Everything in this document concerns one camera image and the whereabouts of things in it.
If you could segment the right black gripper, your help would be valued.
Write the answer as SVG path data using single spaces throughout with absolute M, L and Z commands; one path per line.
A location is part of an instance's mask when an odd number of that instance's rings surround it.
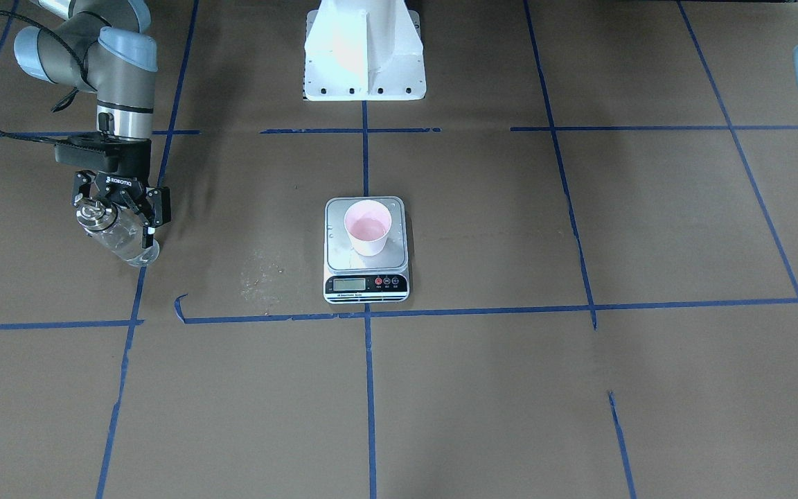
M 151 170 L 151 143 L 95 143 L 98 160 L 92 170 L 73 174 L 72 205 L 80 201 L 107 200 L 121 206 L 139 206 L 143 225 L 141 247 L 155 243 L 156 229 L 172 220 L 168 187 L 147 189 Z

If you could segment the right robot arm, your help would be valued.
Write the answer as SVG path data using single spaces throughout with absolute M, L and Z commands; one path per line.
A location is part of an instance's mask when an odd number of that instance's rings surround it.
M 78 168 L 79 200 L 131 211 L 139 245 L 170 220 L 167 189 L 149 183 L 157 44 L 147 35 L 151 12 L 143 1 L 42 1 L 60 17 L 57 28 L 26 26 L 14 57 L 28 75 L 96 98 L 94 132 L 54 142 L 55 159 Z

